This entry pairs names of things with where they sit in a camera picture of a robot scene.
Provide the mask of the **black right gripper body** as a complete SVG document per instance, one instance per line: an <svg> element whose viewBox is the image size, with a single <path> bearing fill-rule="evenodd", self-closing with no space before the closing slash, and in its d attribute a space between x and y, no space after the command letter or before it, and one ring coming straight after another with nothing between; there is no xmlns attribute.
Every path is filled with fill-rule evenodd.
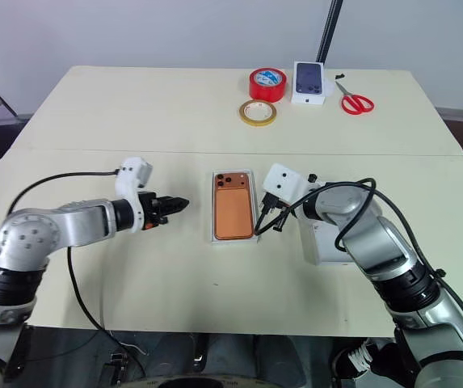
<svg viewBox="0 0 463 388"><path fill-rule="evenodd" d="M278 209L280 213L276 217L286 217L286 221L287 221L289 214L295 215L294 211L292 210L291 212L289 212L288 208L289 208L289 205L285 204L282 200L280 200L278 197L274 196L273 194L266 192L261 201L260 212L263 209L265 210L269 209L271 213L272 211Z"/></svg>

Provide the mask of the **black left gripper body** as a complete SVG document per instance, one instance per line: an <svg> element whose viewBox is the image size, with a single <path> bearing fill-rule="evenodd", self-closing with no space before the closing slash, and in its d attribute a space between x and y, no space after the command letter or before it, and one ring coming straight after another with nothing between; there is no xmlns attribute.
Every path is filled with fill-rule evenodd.
<svg viewBox="0 0 463 388"><path fill-rule="evenodd" d="M169 196L157 197L155 192L139 192L138 199L144 213L142 230L149 230L168 223L166 214Z"/></svg>

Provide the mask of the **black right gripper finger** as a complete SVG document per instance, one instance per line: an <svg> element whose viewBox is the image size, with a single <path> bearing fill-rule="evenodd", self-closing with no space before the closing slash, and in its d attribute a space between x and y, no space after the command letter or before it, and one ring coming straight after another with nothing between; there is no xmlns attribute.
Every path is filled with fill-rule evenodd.
<svg viewBox="0 0 463 388"><path fill-rule="evenodd" d="M273 220L271 220L267 224L263 222L261 234L264 234L265 232L269 230L274 230L276 232L282 232L285 222L286 222L286 217L275 217Z"/></svg>
<svg viewBox="0 0 463 388"><path fill-rule="evenodd" d="M258 218L257 222L255 223L254 234L256 236L261 235L261 233L262 233L261 229L262 229L263 220L269 213L270 213L269 209L267 209L267 210L263 209L261 211L261 213L259 215L259 218Z"/></svg>

